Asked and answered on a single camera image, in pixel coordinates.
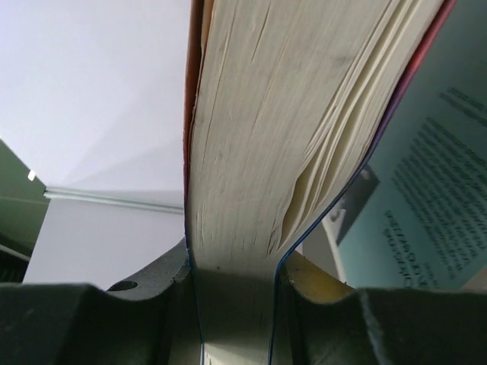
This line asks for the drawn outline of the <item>blue orange paperback book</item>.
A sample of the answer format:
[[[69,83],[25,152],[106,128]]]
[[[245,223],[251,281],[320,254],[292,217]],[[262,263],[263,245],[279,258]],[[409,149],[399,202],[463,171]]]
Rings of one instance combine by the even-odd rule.
[[[268,364],[284,257],[353,179],[449,1],[207,1],[185,128],[205,364]]]

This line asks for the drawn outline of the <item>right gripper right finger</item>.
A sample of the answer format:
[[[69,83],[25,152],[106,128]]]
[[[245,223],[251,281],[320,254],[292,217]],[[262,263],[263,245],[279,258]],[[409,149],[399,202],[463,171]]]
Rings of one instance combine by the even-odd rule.
[[[353,289],[293,252],[278,269],[273,364],[484,364],[486,295]]]

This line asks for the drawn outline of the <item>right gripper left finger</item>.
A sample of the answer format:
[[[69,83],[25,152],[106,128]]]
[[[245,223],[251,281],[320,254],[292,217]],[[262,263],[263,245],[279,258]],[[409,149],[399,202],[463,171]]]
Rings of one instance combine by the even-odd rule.
[[[199,364],[201,346],[184,241],[109,290],[1,285],[3,364]]]

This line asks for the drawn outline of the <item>light teal paperback book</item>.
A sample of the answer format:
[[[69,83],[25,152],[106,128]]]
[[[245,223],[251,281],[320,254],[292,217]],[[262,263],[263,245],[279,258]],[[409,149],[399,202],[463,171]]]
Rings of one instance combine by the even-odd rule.
[[[486,3],[458,1],[357,179],[299,247],[352,287],[486,289]]]

